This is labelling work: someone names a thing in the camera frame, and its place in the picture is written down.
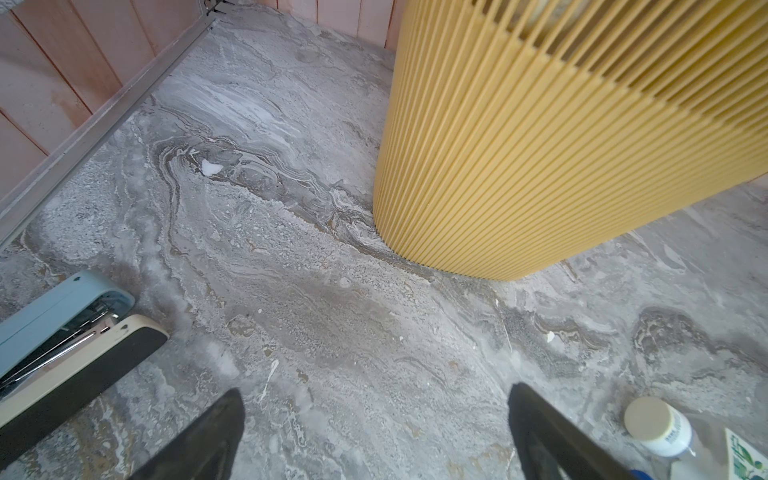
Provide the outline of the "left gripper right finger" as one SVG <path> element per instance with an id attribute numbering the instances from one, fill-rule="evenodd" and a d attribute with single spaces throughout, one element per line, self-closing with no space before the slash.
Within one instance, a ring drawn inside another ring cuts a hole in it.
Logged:
<path id="1" fill-rule="evenodd" d="M 525 478 L 634 478 L 529 385 L 512 386 L 508 407 L 509 427 Z"/>

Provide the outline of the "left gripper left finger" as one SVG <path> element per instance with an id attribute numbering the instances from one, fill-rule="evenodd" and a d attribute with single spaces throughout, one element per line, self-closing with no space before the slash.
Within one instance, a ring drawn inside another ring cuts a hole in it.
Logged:
<path id="1" fill-rule="evenodd" d="M 232 388 L 130 479 L 229 479 L 244 424 L 242 396 Z"/>

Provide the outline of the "lime label bottle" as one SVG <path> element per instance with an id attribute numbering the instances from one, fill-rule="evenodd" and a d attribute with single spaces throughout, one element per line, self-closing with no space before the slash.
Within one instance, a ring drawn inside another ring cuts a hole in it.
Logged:
<path id="1" fill-rule="evenodd" d="M 624 412 L 631 437 L 652 456 L 640 470 L 653 479 L 765 479 L 767 455 L 707 416 L 683 413 L 655 397 L 634 399 Z"/>

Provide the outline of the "blue label pepsi bottle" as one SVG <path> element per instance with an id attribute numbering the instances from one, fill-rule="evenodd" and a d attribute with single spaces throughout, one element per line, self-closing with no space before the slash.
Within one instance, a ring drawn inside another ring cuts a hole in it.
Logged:
<path id="1" fill-rule="evenodd" d="M 631 470 L 630 473 L 636 480 L 653 480 L 649 474 L 640 470 Z"/>

